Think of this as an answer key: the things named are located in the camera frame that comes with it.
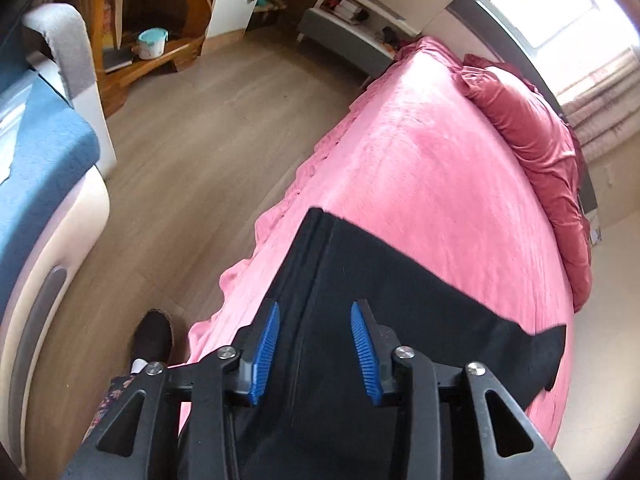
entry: window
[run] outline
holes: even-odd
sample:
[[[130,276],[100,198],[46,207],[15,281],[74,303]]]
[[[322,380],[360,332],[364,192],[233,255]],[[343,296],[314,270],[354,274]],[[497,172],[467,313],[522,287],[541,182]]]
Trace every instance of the window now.
[[[638,36],[615,0],[477,0],[520,44],[556,94]]]

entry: foot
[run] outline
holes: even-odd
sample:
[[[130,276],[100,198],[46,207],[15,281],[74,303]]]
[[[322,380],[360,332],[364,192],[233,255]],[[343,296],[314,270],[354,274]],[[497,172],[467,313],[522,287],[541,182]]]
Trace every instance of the foot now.
[[[139,372],[139,368],[153,361],[166,364],[173,344],[174,334],[168,316],[155,309],[147,312],[133,335],[132,373]]]

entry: window frame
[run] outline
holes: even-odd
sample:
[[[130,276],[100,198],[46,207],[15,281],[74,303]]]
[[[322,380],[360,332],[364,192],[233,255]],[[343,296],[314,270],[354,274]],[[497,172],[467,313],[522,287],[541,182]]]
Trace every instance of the window frame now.
[[[569,27],[571,27],[575,23],[579,22],[581,19],[583,19],[585,16],[587,16],[590,12],[593,12],[594,9],[595,10],[600,10],[600,7],[596,3],[596,1],[595,0],[590,0],[591,1],[591,7],[589,9],[585,10],[580,16],[576,17],[573,21],[571,21],[570,23],[568,23],[567,25],[565,25],[564,27],[562,27],[558,31],[556,31],[556,33],[554,35],[552,35],[550,38],[547,38],[542,44],[540,44],[540,46],[534,47],[532,44],[529,43],[529,40],[527,40],[527,38],[524,36],[524,34],[522,34],[520,32],[520,30],[513,23],[510,22],[510,20],[504,15],[504,13],[497,6],[495,6],[492,3],[491,0],[476,0],[476,1],[480,5],[482,5],[485,8],[485,10],[487,10],[490,14],[492,14],[493,17],[500,24],[502,24],[502,26],[508,31],[508,33],[511,34],[513,39],[522,47],[522,49],[527,53],[527,55],[531,59],[535,59],[537,54],[538,54],[538,52],[545,45],[549,44],[551,41],[553,41],[555,38],[557,38],[560,34],[562,34]]]

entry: pink bedspread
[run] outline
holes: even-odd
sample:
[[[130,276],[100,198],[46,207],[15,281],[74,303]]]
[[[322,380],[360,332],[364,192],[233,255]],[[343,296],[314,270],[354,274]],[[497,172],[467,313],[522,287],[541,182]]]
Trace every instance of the pink bedspread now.
[[[255,224],[254,256],[225,271],[225,302],[190,331],[189,362],[252,322],[300,222],[319,206],[375,234],[529,333],[567,325],[556,386],[527,410],[553,444],[569,387],[574,309],[554,232],[515,156],[455,88],[437,41],[351,105]]]

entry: white paper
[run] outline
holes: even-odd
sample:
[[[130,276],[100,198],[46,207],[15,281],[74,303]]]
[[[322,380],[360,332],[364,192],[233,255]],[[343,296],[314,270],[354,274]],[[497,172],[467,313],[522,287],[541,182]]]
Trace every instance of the white paper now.
[[[11,174],[18,130],[35,77],[36,72],[28,71],[0,94],[0,185]]]

